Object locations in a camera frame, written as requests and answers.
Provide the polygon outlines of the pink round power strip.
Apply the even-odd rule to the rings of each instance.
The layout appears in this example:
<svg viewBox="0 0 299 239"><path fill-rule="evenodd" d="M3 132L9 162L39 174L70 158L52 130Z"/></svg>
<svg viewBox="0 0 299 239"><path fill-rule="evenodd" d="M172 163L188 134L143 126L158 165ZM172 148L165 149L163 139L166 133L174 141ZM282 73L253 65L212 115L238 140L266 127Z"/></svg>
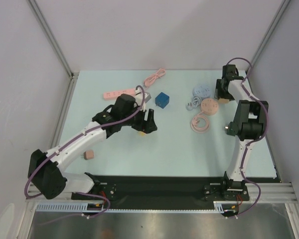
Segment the pink round power strip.
<svg viewBox="0 0 299 239"><path fill-rule="evenodd" d="M190 123L191 129L196 133L205 133L209 130L210 122L207 116L215 115L219 104L212 98L203 99L200 103L200 113L195 115Z"/></svg>

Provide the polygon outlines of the beige cube socket adapter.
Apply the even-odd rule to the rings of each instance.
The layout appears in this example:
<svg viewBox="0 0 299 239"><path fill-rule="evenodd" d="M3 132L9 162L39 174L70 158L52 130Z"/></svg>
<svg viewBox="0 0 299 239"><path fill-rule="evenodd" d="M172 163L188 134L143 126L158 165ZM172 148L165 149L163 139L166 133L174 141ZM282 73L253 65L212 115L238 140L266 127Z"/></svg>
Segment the beige cube socket adapter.
<svg viewBox="0 0 299 239"><path fill-rule="evenodd" d="M229 102L230 102L229 99L223 99L223 98L220 98L220 99L218 100L218 103L220 103L220 104L227 104L227 103L229 103Z"/></svg>

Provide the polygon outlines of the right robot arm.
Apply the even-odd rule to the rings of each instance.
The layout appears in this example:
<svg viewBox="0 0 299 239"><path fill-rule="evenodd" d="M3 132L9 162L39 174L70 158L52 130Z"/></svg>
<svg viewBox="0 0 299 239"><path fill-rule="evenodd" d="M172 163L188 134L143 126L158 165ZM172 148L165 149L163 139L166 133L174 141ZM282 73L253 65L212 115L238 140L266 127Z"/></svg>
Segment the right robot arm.
<svg viewBox="0 0 299 239"><path fill-rule="evenodd" d="M215 98L237 103L234 119L226 129L227 135L235 137L233 156L220 187L220 195L226 200L248 196L245 184L250 153L267 133L269 104L255 97L245 81L236 66L229 63L223 66L222 78L216 81Z"/></svg>

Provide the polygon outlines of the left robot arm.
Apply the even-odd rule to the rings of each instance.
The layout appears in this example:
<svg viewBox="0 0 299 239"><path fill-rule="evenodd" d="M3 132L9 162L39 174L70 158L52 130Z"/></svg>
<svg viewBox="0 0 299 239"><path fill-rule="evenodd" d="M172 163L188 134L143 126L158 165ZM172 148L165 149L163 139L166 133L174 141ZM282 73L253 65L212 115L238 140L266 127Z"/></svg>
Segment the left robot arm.
<svg viewBox="0 0 299 239"><path fill-rule="evenodd" d="M83 193L89 199L99 196L99 181L90 173L67 173L66 168L91 146L102 142L122 127L130 126L145 134L157 130L154 110L146 110L147 94L120 95L113 105L97 113L83 130L62 145L31 154L28 181L39 195L51 200L62 192Z"/></svg>

